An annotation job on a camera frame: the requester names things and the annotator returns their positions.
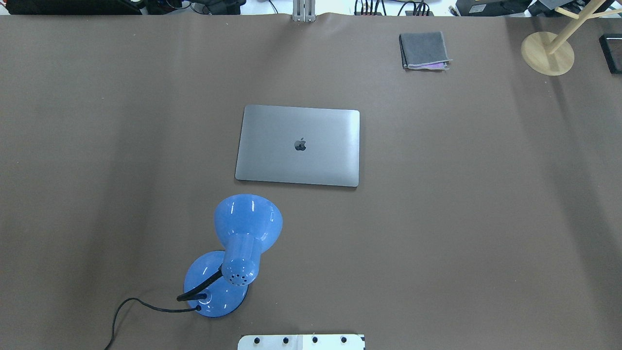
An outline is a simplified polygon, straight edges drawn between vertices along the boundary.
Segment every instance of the lamp base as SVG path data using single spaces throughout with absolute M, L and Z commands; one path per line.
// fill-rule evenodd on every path
M 536 32 L 523 40 L 521 54 L 525 62 L 544 75 L 562 75 L 575 63 L 575 52 L 567 41 L 552 54 L 547 54 L 549 44 L 557 37 L 551 32 Z
M 216 250 L 196 259 L 186 273 L 186 278 L 183 281 L 183 292 L 185 293 L 195 288 L 216 273 L 223 263 L 224 258 L 225 252 Z M 191 308 L 200 305 L 201 310 L 197 310 L 197 313 L 203 316 L 220 317 L 238 308 L 242 301 L 244 301 L 247 291 L 247 285 L 234 286 L 224 278 L 219 278 L 216 282 L 201 291 L 201 293 L 207 295 L 205 299 L 189 300 L 188 305 L 190 305 Z

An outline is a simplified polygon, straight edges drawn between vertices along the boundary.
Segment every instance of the white plate with holes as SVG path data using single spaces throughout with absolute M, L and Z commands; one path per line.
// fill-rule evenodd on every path
M 365 350 L 363 334 L 243 336 L 238 350 Z

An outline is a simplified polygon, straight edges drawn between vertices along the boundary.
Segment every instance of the apple logo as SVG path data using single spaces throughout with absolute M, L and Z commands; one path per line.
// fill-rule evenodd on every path
M 300 141 L 296 141 L 294 142 L 294 148 L 296 149 L 296 151 L 304 151 L 305 149 L 307 149 L 307 147 L 305 146 L 305 142 L 304 141 L 305 138 L 301 138 Z

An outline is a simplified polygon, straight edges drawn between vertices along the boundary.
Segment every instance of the laptop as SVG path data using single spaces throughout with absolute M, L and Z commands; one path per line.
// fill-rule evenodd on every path
M 248 105 L 235 178 L 356 187 L 359 132 L 356 110 Z

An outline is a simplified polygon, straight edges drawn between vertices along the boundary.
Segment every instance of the desk lamp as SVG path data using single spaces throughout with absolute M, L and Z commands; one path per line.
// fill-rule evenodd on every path
M 269 200 L 254 194 L 231 196 L 216 207 L 214 226 L 225 251 L 196 259 L 183 282 L 187 301 L 203 316 L 220 317 L 244 301 L 248 285 L 259 273 L 261 254 L 279 238 L 283 217 Z
M 621 13 L 612 10 L 594 13 L 605 0 L 592 0 L 579 14 L 574 14 L 561 7 L 555 11 L 573 20 L 557 35 L 551 32 L 536 32 L 526 37 L 521 45 L 521 54 L 525 62 L 536 72 L 545 75 L 562 75 L 568 72 L 575 62 L 575 52 L 566 41 L 585 21 L 608 14 Z

